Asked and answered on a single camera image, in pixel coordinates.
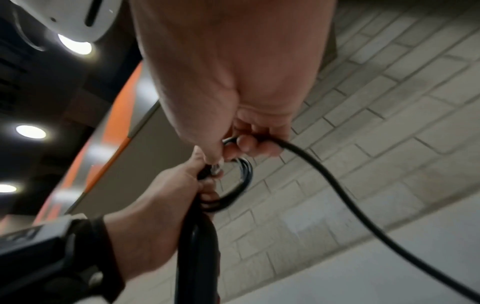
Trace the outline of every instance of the white device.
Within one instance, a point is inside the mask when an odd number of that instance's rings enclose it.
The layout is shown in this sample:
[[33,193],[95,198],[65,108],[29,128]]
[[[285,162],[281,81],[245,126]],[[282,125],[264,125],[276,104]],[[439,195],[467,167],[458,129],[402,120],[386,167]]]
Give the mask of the white device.
[[11,0],[51,31],[73,41],[94,42],[117,17],[122,0]]

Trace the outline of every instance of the round light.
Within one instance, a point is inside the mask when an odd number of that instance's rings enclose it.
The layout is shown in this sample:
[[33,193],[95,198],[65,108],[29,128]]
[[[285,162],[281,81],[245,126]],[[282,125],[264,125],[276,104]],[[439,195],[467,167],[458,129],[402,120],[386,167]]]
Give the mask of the round light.
[[47,136],[44,130],[34,127],[34,126],[27,126],[22,125],[15,128],[16,131],[25,137],[34,138],[34,139],[42,139]]
[[0,184],[0,193],[12,193],[17,190],[17,187],[8,185],[8,184]]
[[92,45],[89,42],[78,42],[68,39],[65,36],[58,35],[61,43],[66,46],[67,49],[80,54],[80,55],[88,55],[92,52]]

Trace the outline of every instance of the black wrist strap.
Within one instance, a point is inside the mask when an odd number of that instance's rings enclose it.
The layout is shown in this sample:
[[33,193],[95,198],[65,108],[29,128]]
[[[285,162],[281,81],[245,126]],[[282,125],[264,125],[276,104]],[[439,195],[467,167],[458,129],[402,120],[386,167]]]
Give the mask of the black wrist strap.
[[85,269],[96,265],[103,274],[99,293],[108,302],[114,302],[125,288],[115,259],[103,217],[81,220],[71,231],[75,233],[74,268]]

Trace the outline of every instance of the hand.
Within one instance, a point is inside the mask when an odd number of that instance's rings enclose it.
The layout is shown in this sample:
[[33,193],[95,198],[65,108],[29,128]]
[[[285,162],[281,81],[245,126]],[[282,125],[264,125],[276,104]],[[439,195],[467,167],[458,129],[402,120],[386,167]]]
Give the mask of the hand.
[[195,147],[186,163],[161,172],[132,205],[104,217],[125,281],[170,260],[177,250],[183,219],[197,193],[204,201],[219,198],[212,178],[197,181],[204,167],[204,154]]
[[[314,83],[335,0],[136,0],[138,40],[168,119],[209,164],[278,156]],[[239,136],[225,148],[221,140]]]

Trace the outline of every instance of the wire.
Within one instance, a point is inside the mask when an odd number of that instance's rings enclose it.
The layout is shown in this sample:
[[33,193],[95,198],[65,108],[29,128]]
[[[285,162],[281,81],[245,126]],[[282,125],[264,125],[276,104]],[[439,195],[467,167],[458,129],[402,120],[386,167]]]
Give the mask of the wire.
[[47,50],[46,47],[39,47],[35,43],[33,43],[24,33],[22,30],[22,26],[20,25],[19,13],[17,11],[17,6],[14,3],[11,3],[11,14],[13,15],[13,21],[15,23],[15,31],[20,36],[20,38],[29,46],[34,48],[37,51],[45,52]]
[[[304,150],[300,149],[299,147],[288,143],[286,141],[283,141],[278,138],[272,138],[269,136],[265,135],[254,135],[259,141],[273,141],[276,144],[278,144],[280,147],[287,149],[300,158],[302,158],[304,161],[306,161],[308,164],[310,164],[312,167],[314,167],[326,180],[327,182],[332,186],[334,191],[337,193],[337,195],[342,199],[342,201],[345,203],[347,208],[357,217],[357,219],[362,222],[362,224],[370,230],[380,241],[382,241],[386,246],[388,246],[391,250],[396,252],[398,255],[403,257],[405,260],[413,264],[415,267],[419,268],[426,274],[430,275],[431,277],[435,278],[436,280],[442,282],[446,286],[450,287],[454,291],[458,292],[459,294],[463,295],[464,297],[476,302],[480,303],[480,294],[471,288],[463,285],[462,283],[454,280],[453,278],[449,277],[445,273],[441,272],[440,270],[434,268],[433,266],[430,266],[420,258],[416,257],[415,255],[411,254],[408,252],[405,248],[401,247],[399,244],[397,244],[394,240],[389,238],[383,231],[378,228],[358,207],[357,205],[353,202],[353,200],[348,196],[348,194],[343,190],[342,186],[339,184],[339,182],[335,179],[335,177],[323,166],[321,165],[316,159],[311,157],[308,153],[306,153]],[[223,141],[224,144],[227,143],[233,143],[236,142],[237,138],[232,137],[228,138]],[[222,209],[227,208],[230,206],[240,195],[241,193],[246,190],[250,182],[252,181],[253,177],[253,170],[251,164],[245,160],[245,159],[239,159],[238,160],[240,164],[240,172],[241,172],[241,184],[234,189],[231,193],[229,193],[227,196],[222,197],[218,201],[211,202],[209,205],[211,205],[210,208],[202,208],[203,211],[206,212],[213,212],[213,211],[220,211]]]

